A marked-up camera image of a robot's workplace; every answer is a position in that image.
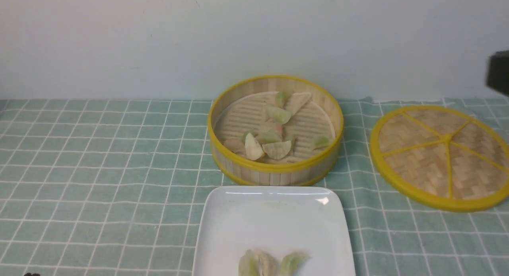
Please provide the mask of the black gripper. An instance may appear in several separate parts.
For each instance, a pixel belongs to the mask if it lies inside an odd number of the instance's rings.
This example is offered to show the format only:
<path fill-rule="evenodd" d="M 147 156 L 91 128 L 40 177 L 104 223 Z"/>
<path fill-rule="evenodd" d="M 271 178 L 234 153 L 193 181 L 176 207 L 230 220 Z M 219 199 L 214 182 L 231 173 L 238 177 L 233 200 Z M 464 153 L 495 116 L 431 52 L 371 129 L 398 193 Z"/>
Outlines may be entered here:
<path fill-rule="evenodd" d="M 509 50 L 493 53 L 488 59 L 486 86 L 509 96 Z"/>

